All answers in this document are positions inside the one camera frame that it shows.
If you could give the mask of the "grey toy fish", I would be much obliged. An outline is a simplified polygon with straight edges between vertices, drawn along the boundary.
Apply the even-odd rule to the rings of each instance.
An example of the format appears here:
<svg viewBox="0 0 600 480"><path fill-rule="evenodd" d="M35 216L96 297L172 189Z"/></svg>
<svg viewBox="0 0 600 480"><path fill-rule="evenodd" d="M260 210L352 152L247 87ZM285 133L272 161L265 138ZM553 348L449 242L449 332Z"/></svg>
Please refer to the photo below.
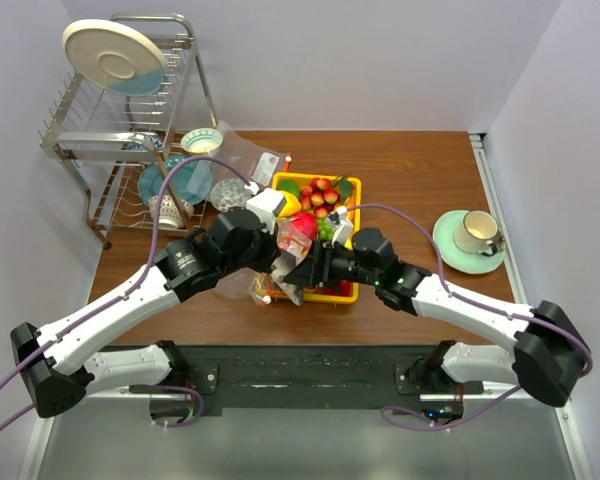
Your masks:
<svg viewBox="0 0 600 480"><path fill-rule="evenodd" d="M289 257L286 253L281 254L272 264L271 278L294 305L300 306L303 303L304 290L285 280L286 275L294 267L295 258L293 256Z"/></svg>

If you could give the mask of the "orange zip top bag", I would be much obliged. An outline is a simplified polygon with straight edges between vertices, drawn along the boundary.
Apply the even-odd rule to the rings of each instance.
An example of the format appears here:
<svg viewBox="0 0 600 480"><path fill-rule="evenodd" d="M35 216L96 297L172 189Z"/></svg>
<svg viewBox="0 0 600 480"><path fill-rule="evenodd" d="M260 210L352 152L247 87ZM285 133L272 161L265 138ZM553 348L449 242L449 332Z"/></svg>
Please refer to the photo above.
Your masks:
<svg viewBox="0 0 600 480"><path fill-rule="evenodd" d="M277 244L280 255L286 253L299 262L308 255L313 241L298 232L289 220L283 220L278 222ZM250 269L237 271L220 280L216 290L229 299L250 297L258 305L268 305L280 298L290 300L273 282L271 273L256 273Z"/></svg>

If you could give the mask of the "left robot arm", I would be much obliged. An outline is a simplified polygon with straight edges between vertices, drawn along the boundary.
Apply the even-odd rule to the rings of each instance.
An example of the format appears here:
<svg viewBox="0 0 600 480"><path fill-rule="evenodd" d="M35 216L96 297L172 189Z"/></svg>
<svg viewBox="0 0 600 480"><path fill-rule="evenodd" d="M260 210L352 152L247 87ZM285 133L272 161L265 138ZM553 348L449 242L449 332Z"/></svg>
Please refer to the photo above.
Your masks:
<svg viewBox="0 0 600 480"><path fill-rule="evenodd" d="M211 290L247 268L270 272L278 257L274 214L234 208L207 229L154 251L131 278L53 323L11 333L14 357L36 413L50 418L101 390L146 385L165 392L188 386L190 367L171 341L136 350L104 348L144 320Z"/></svg>

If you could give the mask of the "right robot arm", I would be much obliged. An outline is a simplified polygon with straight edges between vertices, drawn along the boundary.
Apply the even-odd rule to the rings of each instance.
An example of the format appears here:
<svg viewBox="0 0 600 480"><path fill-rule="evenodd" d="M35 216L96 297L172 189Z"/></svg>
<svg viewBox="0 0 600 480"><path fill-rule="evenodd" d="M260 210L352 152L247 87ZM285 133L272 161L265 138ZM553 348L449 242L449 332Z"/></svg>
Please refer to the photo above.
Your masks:
<svg viewBox="0 0 600 480"><path fill-rule="evenodd" d="M486 340L453 342L425 369L428 386L449 392L486 381L520 387L551 407L566 404L591 366L591 352L559 305L509 303L444 283L440 275L399 259L376 228L354 234L351 247L317 240L284 280L301 288L342 281L370 285L390 309L453 324Z"/></svg>

